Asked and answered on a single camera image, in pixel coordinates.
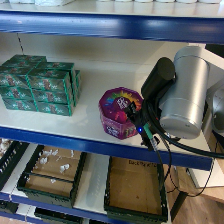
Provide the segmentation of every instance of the floor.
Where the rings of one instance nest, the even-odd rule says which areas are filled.
[[[8,219],[8,218],[0,217],[0,223],[1,224],[24,224],[25,222],[14,220],[14,219]]]

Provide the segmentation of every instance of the white container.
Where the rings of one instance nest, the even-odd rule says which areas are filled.
[[[60,6],[66,5],[74,0],[35,0],[35,5],[39,6]]]
[[[170,16],[174,14],[174,5],[176,3],[153,2],[152,13],[155,15]]]
[[[177,2],[186,3],[186,4],[192,4],[197,2],[197,0],[176,0]]]
[[[153,0],[135,0],[136,2],[153,2]]]
[[[133,4],[134,2],[114,2],[114,11],[116,13],[124,13],[129,14],[133,12]]]
[[[134,2],[134,13],[139,15],[152,14],[153,2],[144,3]]]
[[[202,3],[207,3],[207,4],[219,4],[222,0],[198,0],[199,2]]]
[[[175,16],[193,16],[195,15],[197,3],[192,4],[182,4],[176,2],[174,5],[174,15]]]
[[[115,0],[116,2],[132,2],[132,0]]]
[[[203,17],[213,17],[218,15],[219,4],[200,4],[197,3],[195,14]]]
[[[35,0],[9,0],[10,3],[34,4]]]
[[[103,13],[112,13],[114,12],[114,1],[97,1],[96,2],[96,10],[97,12],[103,12]]]
[[[163,2],[163,3],[175,2],[175,0],[156,0],[156,1]]]

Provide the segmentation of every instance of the tray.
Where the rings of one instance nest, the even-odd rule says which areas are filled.
[[[20,161],[29,143],[14,141],[0,159],[0,190],[8,181],[12,171]]]
[[[36,217],[41,218],[46,223],[52,224],[81,224],[82,218],[60,213],[60,212],[53,212],[47,209],[36,208],[34,215]]]
[[[165,188],[158,189],[160,175],[158,164],[110,157],[104,196],[107,216],[131,223],[167,222]]]
[[[0,200],[0,211],[15,214],[19,204]]]
[[[107,222],[100,222],[100,221],[90,219],[89,224],[107,224]]]
[[[45,152],[50,152],[50,150],[53,150],[53,152],[58,150],[57,155],[52,154],[47,157]],[[74,162],[74,159],[71,161],[72,156],[70,156],[70,160],[67,155],[64,156],[63,154],[63,157],[61,156],[63,150],[65,154],[70,153],[71,155],[73,153],[75,157],[79,153],[74,150],[38,145],[17,183],[17,189],[23,191],[31,200],[72,208],[78,191],[86,153],[81,153],[79,160]],[[39,159],[46,157],[51,162],[41,165],[38,162]],[[66,163],[70,164],[71,168],[68,169],[68,172],[65,171],[66,175],[56,172],[62,164]]]

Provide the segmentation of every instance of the metal shelving unit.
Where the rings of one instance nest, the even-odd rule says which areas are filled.
[[[0,5],[0,31],[223,44],[223,4],[99,3]]]
[[[0,32],[224,44],[224,3],[219,5],[177,2],[123,4],[77,0],[62,7],[46,8],[30,4],[4,3],[0,4],[0,17]],[[148,152],[146,148],[140,147],[140,136],[120,141],[104,133],[97,108],[102,94],[107,89],[118,85],[140,91],[146,79],[145,73],[124,72],[122,75],[119,74],[117,79],[114,78],[114,73],[112,70],[107,71],[106,75],[103,70],[84,71],[82,91],[85,94],[81,95],[76,112],[71,118],[35,112],[26,112],[24,116],[21,111],[6,110],[0,100],[1,137],[101,154],[98,156],[92,154],[91,157],[95,159],[89,160],[92,169],[98,168],[95,172],[101,172],[102,189],[96,194],[97,198],[88,198],[91,194],[87,188],[90,186],[90,181],[93,181],[91,172],[88,170],[84,172],[81,179],[84,187],[79,189],[73,209],[31,201],[18,192],[16,189],[18,176],[35,147],[31,144],[0,192],[0,199],[104,222],[124,224],[124,222],[108,219],[102,206],[103,188],[106,183],[106,173],[103,174],[102,170],[107,172],[108,155],[158,161],[154,152]],[[191,141],[182,140],[182,143],[209,150],[202,133],[199,138]],[[160,143],[159,148],[163,162],[168,163],[169,157],[164,145]],[[173,165],[210,169],[211,159],[209,158],[183,152],[173,146],[171,151]],[[94,160],[99,160],[99,164],[104,169],[94,166],[93,162],[91,163]],[[92,205],[86,203],[93,199],[95,203]],[[20,219],[21,217],[24,218],[21,214],[16,214],[10,218]],[[31,213],[26,218],[30,222],[41,222],[35,221]]]
[[[119,220],[109,219],[103,208],[109,156],[88,154],[79,183],[77,198],[72,209],[33,201],[30,200],[25,193],[18,191],[16,188],[17,181],[27,162],[30,160],[36,146],[35,144],[29,145],[11,177],[0,192],[0,199],[107,223],[127,224]]]

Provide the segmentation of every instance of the green box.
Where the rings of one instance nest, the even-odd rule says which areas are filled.
[[[68,94],[65,92],[43,91],[37,89],[32,89],[32,93],[33,98],[40,102],[68,104],[73,100],[71,88],[68,90]]]
[[[81,90],[80,90],[80,89],[77,89],[77,90],[75,91],[75,93],[73,94],[74,106],[75,106],[75,107],[77,106],[77,103],[78,103],[78,101],[79,101],[80,92],[81,92]]]
[[[33,100],[31,90],[21,87],[0,86],[0,94],[2,98]]]
[[[63,91],[68,94],[71,88],[69,73],[66,71],[33,69],[28,75],[28,80],[33,89]]]
[[[76,80],[76,86],[79,88],[81,85],[81,72],[80,70],[75,70],[75,80]]]
[[[63,116],[72,116],[75,108],[73,100],[70,104],[44,103],[36,101],[36,105],[39,112]]]
[[[27,74],[32,68],[9,68],[0,66],[0,85],[29,88]]]
[[[30,61],[30,62],[46,62],[46,56],[23,55],[16,54],[10,60],[13,61]]]
[[[8,60],[2,66],[10,68],[34,68],[38,64],[39,62]]]
[[[48,70],[61,70],[67,71],[70,75],[70,82],[76,81],[76,72],[74,63],[65,62],[40,62],[37,66],[38,69],[48,69]]]
[[[5,107],[9,110],[37,111],[33,100],[16,100],[3,98]]]

